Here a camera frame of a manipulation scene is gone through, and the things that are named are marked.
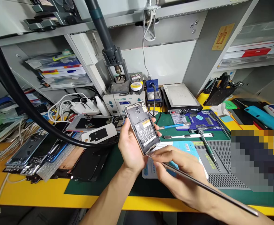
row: phone frame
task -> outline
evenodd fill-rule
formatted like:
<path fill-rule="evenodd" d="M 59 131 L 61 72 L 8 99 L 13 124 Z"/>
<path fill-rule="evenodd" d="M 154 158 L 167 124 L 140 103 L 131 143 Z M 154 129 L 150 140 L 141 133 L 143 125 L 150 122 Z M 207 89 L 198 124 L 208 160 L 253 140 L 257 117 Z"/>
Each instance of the phone frame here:
<path fill-rule="evenodd" d="M 137 118 L 137 116 L 135 116 L 135 114 L 133 116 L 128 112 L 129 109 L 136 108 L 136 107 L 140 108 L 140 110 L 139 110 L 140 113 L 136 114 L 136 115 L 138 115 L 139 117 L 142 116 L 142 119 L 139 119 L 139 118 Z M 137 102 L 137 103 L 125 106 L 124 111 L 125 111 L 125 114 L 126 114 L 127 118 L 129 119 L 129 122 L 131 124 L 133 133 L 134 133 L 134 135 L 137 139 L 137 142 L 139 144 L 139 147 L 141 149 L 142 154 L 143 155 L 149 154 L 151 152 L 151 150 L 154 149 L 161 141 L 160 141 L 160 138 L 158 136 L 158 133 L 155 129 L 154 123 L 152 121 L 152 118 L 151 118 L 148 110 L 147 110 L 147 107 L 146 107 L 145 103 L 143 101 L 141 101 L 141 102 Z M 150 120 L 150 125 L 154 129 L 156 137 L 147 146 L 143 147 L 142 142 L 141 142 L 141 140 L 139 139 L 139 137 L 137 135 L 137 130 L 135 128 L 135 125 L 140 123 L 143 120 L 146 120 L 147 118 Z"/>

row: phone battery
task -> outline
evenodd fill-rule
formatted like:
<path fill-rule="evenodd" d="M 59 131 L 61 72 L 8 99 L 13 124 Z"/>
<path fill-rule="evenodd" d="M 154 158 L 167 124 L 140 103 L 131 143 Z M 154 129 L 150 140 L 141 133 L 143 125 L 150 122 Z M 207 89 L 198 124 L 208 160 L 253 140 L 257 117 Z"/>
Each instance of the phone battery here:
<path fill-rule="evenodd" d="M 147 146 L 157 137 L 148 118 L 136 124 L 135 129 L 143 147 Z"/>

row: pen holder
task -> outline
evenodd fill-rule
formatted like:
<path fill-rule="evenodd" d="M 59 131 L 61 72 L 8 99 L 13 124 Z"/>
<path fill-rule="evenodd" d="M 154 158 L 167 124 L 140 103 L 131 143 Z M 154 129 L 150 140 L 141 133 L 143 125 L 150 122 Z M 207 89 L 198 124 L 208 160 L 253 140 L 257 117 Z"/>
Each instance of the pen holder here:
<path fill-rule="evenodd" d="M 215 106 L 215 105 L 221 104 L 227 97 L 233 94 L 234 91 L 237 89 L 236 87 L 219 89 L 218 87 L 216 87 L 216 85 L 217 83 L 212 89 L 204 106 Z"/>

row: white box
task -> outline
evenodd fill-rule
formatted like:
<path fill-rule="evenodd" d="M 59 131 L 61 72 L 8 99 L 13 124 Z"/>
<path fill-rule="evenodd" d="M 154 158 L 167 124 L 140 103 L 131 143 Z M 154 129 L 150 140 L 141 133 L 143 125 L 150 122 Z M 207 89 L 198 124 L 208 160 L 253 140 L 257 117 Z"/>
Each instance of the white box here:
<path fill-rule="evenodd" d="M 103 96 L 103 100 L 106 104 L 107 109 L 109 110 L 112 116 L 120 115 L 119 110 L 117 108 L 116 102 L 114 100 L 113 94 L 106 94 Z"/>
<path fill-rule="evenodd" d="M 125 115 L 124 107 L 131 105 L 140 101 L 145 102 L 145 91 L 138 94 L 134 92 L 132 95 L 130 93 L 114 94 L 114 100 L 116 102 L 118 111 L 120 115 Z"/>

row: blue screwdriver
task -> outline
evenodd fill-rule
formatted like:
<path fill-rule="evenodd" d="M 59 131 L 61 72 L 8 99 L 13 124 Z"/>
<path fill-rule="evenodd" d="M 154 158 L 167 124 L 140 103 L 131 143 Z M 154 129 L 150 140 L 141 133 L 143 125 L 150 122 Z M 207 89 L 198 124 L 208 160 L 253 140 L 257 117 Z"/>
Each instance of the blue screwdriver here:
<path fill-rule="evenodd" d="M 191 125 L 190 122 L 186 122 L 186 123 L 179 123 L 179 124 L 174 124 L 174 125 L 169 125 L 169 126 L 163 126 L 160 127 L 159 130 L 163 130 L 163 129 L 167 129 L 167 128 L 172 128 L 172 127 L 180 127 L 180 126 L 184 126 L 184 125 Z"/>

